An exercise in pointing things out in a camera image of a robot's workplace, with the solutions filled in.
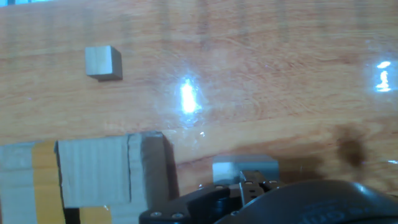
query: gray block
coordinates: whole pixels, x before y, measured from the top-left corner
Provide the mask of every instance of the gray block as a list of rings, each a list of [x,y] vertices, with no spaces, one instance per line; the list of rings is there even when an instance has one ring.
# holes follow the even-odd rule
[[[213,158],[215,184],[238,184],[241,170],[258,170],[268,180],[279,180],[278,161],[267,155],[225,155]]]
[[[86,47],[86,74],[98,81],[122,80],[122,55],[112,46]]]
[[[131,200],[127,136],[58,142],[65,208]]]
[[[131,202],[111,205],[112,224],[138,224],[142,212],[169,199],[163,134],[151,131],[128,138]]]

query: yellow tape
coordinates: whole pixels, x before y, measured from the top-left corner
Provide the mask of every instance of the yellow tape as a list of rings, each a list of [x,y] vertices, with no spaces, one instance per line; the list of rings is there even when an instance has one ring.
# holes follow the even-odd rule
[[[55,142],[40,142],[32,150],[33,184],[38,224],[64,224]]]
[[[110,207],[80,208],[81,224],[112,224]]]

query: wood grain surface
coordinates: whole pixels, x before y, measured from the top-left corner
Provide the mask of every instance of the wood grain surface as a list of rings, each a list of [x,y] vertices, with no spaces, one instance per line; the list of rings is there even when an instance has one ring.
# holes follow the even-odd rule
[[[270,155],[288,183],[398,193],[397,11],[395,0],[0,8],[0,144],[156,129],[180,194],[211,182],[217,154]],[[84,48],[101,45],[122,53],[123,81],[85,75]]]

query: small wooden block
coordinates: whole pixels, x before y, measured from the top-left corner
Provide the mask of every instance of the small wooden block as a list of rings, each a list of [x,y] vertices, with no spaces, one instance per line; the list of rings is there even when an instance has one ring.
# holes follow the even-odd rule
[[[86,74],[98,81],[122,80],[122,55],[112,46],[86,47]]]

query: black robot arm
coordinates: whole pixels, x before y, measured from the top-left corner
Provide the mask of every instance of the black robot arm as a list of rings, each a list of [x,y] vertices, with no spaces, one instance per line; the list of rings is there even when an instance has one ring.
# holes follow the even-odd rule
[[[241,171],[237,185],[209,185],[150,209],[140,224],[398,223],[398,200],[359,183],[312,180],[284,185]]]

